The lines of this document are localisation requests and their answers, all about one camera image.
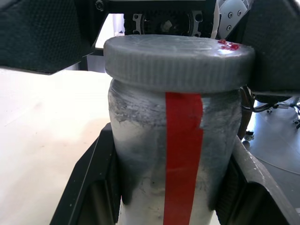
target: white table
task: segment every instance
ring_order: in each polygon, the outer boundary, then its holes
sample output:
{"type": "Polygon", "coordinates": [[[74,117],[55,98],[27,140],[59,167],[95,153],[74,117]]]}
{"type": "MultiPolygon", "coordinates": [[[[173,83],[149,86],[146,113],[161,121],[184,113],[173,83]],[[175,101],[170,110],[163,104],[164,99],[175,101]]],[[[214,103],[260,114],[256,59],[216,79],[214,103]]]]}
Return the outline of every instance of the white table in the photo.
{"type": "Polygon", "coordinates": [[[0,224],[48,225],[73,167],[109,122],[109,75],[0,69],[0,224]]]}

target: red tape strip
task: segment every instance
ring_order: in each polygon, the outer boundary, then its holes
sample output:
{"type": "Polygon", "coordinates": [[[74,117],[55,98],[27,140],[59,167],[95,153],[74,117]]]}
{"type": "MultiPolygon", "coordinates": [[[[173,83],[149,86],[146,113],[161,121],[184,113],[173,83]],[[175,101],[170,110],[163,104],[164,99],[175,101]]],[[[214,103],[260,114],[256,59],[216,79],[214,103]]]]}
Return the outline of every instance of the red tape strip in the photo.
{"type": "Polygon", "coordinates": [[[164,225],[189,225],[203,130],[200,94],[166,93],[167,160],[164,225]]]}

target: black cable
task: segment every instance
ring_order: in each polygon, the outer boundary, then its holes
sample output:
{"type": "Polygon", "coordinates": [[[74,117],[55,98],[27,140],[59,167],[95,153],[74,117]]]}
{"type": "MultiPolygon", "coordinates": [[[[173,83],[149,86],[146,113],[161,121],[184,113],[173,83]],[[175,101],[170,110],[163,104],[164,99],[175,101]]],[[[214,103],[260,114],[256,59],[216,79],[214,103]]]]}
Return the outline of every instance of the black cable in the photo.
{"type": "Polygon", "coordinates": [[[274,164],[272,164],[272,163],[269,163],[269,162],[267,162],[267,161],[265,161],[265,160],[263,160],[263,159],[261,159],[261,158],[259,158],[259,157],[256,157],[256,156],[255,156],[255,158],[257,158],[258,160],[260,160],[260,161],[262,161],[262,162],[264,162],[264,163],[267,163],[267,164],[269,164],[269,165],[271,165],[271,166],[273,166],[273,167],[276,167],[276,168],[278,168],[278,169],[280,169],[280,170],[284,170],[284,171],[287,171],[287,172],[290,172],[290,173],[294,173],[294,174],[296,174],[296,175],[300,175],[300,173],[298,173],[298,172],[294,172],[294,171],[291,171],[291,170],[284,169],[284,168],[282,168],[282,167],[279,167],[279,166],[277,166],[277,165],[274,165],[274,164]]]}
{"type": "Polygon", "coordinates": [[[265,110],[268,110],[270,107],[273,106],[272,104],[264,104],[264,105],[261,105],[261,106],[258,106],[258,107],[253,107],[253,105],[251,104],[251,99],[253,99],[253,98],[250,95],[247,86],[244,86],[242,88],[243,88],[243,90],[245,92],[246,100],[248,102],[248,105],[250,106],[250,108],[249,108],[249,107],[245,107],[245,106],[242,105],[242,109],[243,110],[249,111],[249,112],[254,112],[254,113],[261,113],[261,112],[263,112],[265,110]]]}

